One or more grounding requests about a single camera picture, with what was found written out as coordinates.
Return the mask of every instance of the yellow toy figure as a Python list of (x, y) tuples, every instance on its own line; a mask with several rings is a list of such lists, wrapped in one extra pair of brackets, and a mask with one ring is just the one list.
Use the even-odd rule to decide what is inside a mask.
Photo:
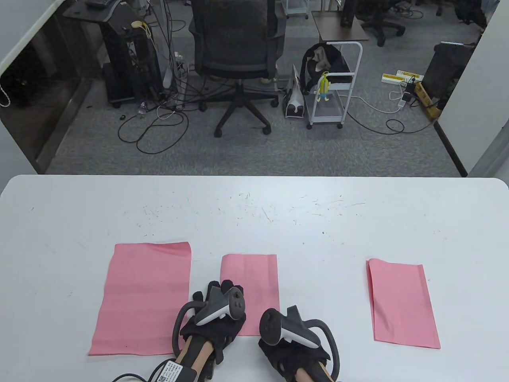
[(318, 88), (319, 97), (317, 99), (317, 102), (320, 102), (320, 100), (322, 98), (325, 99), (325, 101), (329, 100), (328, 95), (329, 95), (330, 81), (327, 79), (328, 74), (329, 74), (329, 72), (324, 72), (322, 74), (323, 80), (320, 83), (320, 87)]

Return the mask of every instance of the plastic bottle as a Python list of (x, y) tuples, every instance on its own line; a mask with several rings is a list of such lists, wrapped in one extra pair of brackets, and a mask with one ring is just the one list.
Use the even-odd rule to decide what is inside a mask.
[(147, 103), (145, 101), (142, 101), (138, 107), (138, 116), (140, 118), (144, 118), (146, 113), (147, 113)]

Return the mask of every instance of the office chair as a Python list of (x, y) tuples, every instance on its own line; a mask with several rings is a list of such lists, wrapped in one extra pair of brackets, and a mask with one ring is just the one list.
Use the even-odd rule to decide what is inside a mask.
[(373, 28), (378, 46), (384, 46), (385, 44), (385, 33), (382, 28), (396, 29), (396, 36), (398, 37), (405, 33), (404, 26), (384, 20), (389, 9), (400, 2), (401, 0), (363, 0), (359, 2), (357, 18), (365, 21), (361, 24), (363, 28)]
[(199, 75), (214, 75), (237, 80), (231, 94), (216, 95), (199, 102), (199, 110), (207, 102), (231, 102), (214, 130), (221, 128), (235, 108), (245, 106), (265, 125), (263, 134), (271, 133), (270, 122), (251, 101), (272, 99), (277, 107), (276, 93), (244, 91), (242, 80), (274, 78), (276, 60), (283, 53), (286, 15), (280, 0), (192, 0), (193, 19), (189, 31), (194, 36), (194, 67)]

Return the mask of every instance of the forearm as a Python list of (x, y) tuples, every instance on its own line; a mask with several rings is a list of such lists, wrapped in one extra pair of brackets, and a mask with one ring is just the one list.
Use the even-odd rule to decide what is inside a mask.
[(329, 372), (321, 362), (307, 368), (309, 372), (303, 368), (297, 369), (295, 379), (297, 382), (334, 382)]
[(199, 375), (213, 350), (210, 341), (200, 337), (193, 340), (193, 336), (190, 336), (175, 362), (190, 367)]

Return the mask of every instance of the chair backrest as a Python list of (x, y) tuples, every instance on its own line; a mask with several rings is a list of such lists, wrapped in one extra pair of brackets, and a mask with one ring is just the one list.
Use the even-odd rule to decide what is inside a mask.
[(267, 66), (274, 0), (192, 0), (195, 27), (203, 35), (202, 65), (224, 71)]

